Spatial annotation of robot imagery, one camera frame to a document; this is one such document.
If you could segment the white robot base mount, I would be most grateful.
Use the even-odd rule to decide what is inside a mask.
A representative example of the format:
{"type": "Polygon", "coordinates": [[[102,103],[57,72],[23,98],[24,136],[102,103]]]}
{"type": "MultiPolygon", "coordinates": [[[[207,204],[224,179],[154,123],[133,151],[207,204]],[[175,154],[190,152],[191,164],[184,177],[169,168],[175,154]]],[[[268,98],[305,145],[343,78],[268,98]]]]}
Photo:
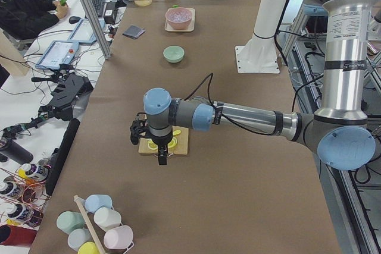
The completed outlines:
{"type": "Polygon", "coordinates": [[[280,73],[274,36],[282,22],[288,0],[261,0],[252,38],[236,46],[238,73],[280,73]]]}

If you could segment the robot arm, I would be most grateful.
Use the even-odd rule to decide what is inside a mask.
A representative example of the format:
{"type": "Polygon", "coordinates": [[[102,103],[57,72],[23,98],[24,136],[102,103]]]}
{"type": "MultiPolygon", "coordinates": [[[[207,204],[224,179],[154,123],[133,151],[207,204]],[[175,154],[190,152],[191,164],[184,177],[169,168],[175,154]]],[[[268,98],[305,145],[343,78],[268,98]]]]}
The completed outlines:
{"type": "Polygon", "coordinates": [[[212,101],[190,95],[172,98],[153,88],[143,97],[145,119],[136,118],[130,140],[151,139],[158,162],[166,164],[173,127],[207,131],[222,122],[251,133],[283,136],[315,153],[326,165],[354,170],[368,163],[376,142],[361,110],[367,68],[367,29],[371,9],[379,0],[304,0],[304,7],[320,6],[328,13],[321,107],[313,114],[284,114],[212,101]]]}

